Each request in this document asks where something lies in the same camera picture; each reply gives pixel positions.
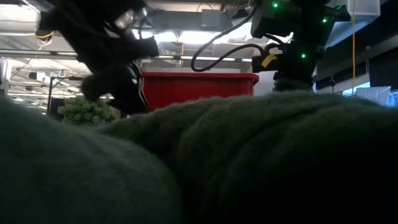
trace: green fabric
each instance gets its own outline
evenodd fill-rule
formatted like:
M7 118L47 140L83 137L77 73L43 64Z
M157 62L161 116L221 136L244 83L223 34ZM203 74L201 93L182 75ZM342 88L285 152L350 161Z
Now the green fabric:
M299 92L172 105L100 130L157 154L202 223L397 220L397 131L395 109Z
M0 223L180 223L171 171L135 144L0 99Z

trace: green plant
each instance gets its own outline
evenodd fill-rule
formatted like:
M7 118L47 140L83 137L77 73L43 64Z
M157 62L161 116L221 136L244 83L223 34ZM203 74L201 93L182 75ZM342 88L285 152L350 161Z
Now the green plant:
M65 99L65 106L58 107L58 113L63 115L62 122L77 126L96 126L115 119L105 102L90 102L83 96Z

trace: black pole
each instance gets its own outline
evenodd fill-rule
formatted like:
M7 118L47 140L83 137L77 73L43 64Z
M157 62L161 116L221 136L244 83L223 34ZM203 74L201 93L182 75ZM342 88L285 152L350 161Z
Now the black pole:
M52 82L54 77L50 77L50 88L49 88L49 100L47 101L47 116L50 116L51 110L51 94L52 94Z

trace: red bin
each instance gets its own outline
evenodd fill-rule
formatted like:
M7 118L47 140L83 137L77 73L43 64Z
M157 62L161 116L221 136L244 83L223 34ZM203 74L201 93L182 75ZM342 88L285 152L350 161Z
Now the red bin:
M251 73L144 72L144 93L152 110L213 96L253 95L259 77Z

